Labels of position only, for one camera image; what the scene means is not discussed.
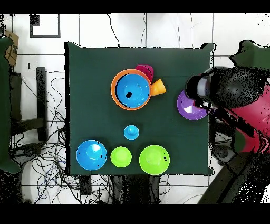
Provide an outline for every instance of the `pink cup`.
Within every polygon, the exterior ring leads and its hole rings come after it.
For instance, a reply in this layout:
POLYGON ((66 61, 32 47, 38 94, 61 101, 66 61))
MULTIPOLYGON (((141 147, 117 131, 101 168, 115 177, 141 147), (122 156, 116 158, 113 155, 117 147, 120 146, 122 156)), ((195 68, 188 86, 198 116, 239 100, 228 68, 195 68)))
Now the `pink cup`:
POLYGON ((136 66, 135 69, 143 72, 147 76, 147 78, 150 80, 150 82, 152 82, 153 76, 154 76, 154 69, 151 66, 147 64, 139 64, 136 66))

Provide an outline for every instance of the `floor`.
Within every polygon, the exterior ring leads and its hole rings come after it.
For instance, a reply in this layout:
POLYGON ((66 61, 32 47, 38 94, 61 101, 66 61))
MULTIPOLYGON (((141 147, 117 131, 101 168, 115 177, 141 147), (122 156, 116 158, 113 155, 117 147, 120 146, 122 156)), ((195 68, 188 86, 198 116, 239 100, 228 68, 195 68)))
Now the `floor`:
MULTIPOLYGON (((111 23, 121 46, 129 47, 163 47, 163 48, 199 48, 207 42, 214 42, 217 49, 214 53, 215 66, 233 67, 228 56, 238 51, 241 40, 250 39, 257 44, 266 46, 270 42, 270 19, 265 14, 198 14, 198 13, 174 13, 174 14, 148 14, 146 18, 147 29, 144 22, 144 14, 111 14, 111 23)), ((17 64, 14 70, 21 74, 23 80, 36 93, 36 67, 46 67, 47 91, 55 98, 56 104, 60 103, 61 96, 65 96, 64 80, 64 47, 63 42, 72 41, 88 48, 104 48, 117 46, 118 42, 110 27, 106 14, 61 14, 61 37, 57 38, 31 38, 29 15, 5 15, 4 23, 9 31, 19 36, 17 64)), ((41 14, 40 26, 33 27, 33 35, 58 35, 57 14, 41 14)), ((22 119, 36 117, 36 98, 28 87, 22 84, 21 111, 22 119)), ((48 105, 54 109, 54 101, 48 95, 48 105)), ((65 117, 65 101, 61 101, 58 111, 65 117)), ((63 127, 60 120, 51 122, 52 113, 48 110, 49 132, 63 127)), ((25 132, 21 144, 38 142, 35 130, 25 132)), ((49 140, 49 144, 57 142, 56 136, 49 140)), ((214 158, 209 158, 209 163, 219 172, 220 166, 214 158)), ((45 183, 40 178, 43 165, 48 161, 28 162, 23 171, 24 198, 35 201, 38 197, 38 188, 42 191, 45 183)), ((161 203, 197 203, 205 192, 215 175, 207 177, 202 175, 167 175, 162 176, 160 183, 161 203)), ((42 199, 37 204, 51 204, 59 192, 59 187, 52 184, 44 192, 42 199)), ((77 191, 63 189, 53 204, 77 204, 73 196, 77 191)))

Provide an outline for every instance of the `orange bowl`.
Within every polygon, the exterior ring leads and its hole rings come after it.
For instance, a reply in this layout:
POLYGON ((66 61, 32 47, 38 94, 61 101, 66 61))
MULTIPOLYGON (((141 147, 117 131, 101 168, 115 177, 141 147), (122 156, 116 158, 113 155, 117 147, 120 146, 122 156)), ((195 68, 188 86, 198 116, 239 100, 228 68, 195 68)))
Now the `orange bowl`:
POLYGON ((121 108, 123 108, 123 109, 125 109, 125 110, 138 110, 138 109, 142 108, 145 104, 147 104, 148 100, 150 99, 150 97, 151 97, 151 91, 152 91, 152 89, 151 89, 151 82, 149 81, 149 79, 147 78, 147 76, 146 76, 143 72, 141 72, 141 71, 139 71, 139 70, 137 70, 137 69, 126 69, 126 70, 123 70, 123 71, 119 72, 119 73, 113 78, 112 84, 111 84, 111 95, 112 95, 113 101, 114 101, 119 107, 121 107, 121 108), (148 86, 149 86, 149 95, 148 95, 148 98, 147 98, 147 100, 144 102, 144 104, 140 105, 139 107, 130 108, 130 107, 124 106, 121 102, 119 102, 119 100, 118 100, 117 97, 116 97, 115 87, 116 87, 118 81, 119 81, 123 76, 125 76, 125 75, 127 75, 127 74, 138 74, 138 75, 144 77, 145 80, 146 80, 147 83, 148 83, 148 86))

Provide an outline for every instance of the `cardboard box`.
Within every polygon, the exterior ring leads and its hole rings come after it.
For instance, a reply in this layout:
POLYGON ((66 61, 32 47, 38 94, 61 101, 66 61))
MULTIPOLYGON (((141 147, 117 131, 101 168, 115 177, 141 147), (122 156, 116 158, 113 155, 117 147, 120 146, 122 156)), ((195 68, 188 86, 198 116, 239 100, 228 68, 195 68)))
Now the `cardboard box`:
POLYGON ((6 59, 8 60, 11 66, 14 66, 16 65, 17 60, 19 37, 10 31, 6 31, 5 36, 10 38, 14 42, 14 44, 11 47, 9 47, 6 51, 6 59))

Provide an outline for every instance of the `lime green cup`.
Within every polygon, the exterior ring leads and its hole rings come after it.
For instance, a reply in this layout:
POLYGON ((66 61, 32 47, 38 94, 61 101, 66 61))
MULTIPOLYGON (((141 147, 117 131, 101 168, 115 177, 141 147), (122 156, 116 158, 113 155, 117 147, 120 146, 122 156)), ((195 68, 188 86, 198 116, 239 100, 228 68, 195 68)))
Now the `lime green cup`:
POLYGON ((139 163, 149 175, 161 175, 170 164, 170 156, 160 145, 149 145, 140 154, 139 163))
POLYGON ((111 153, 112 164, 119 168, 128 166, 131 162, 131 159, 131 152, 123 146, 115 148, 111 153))

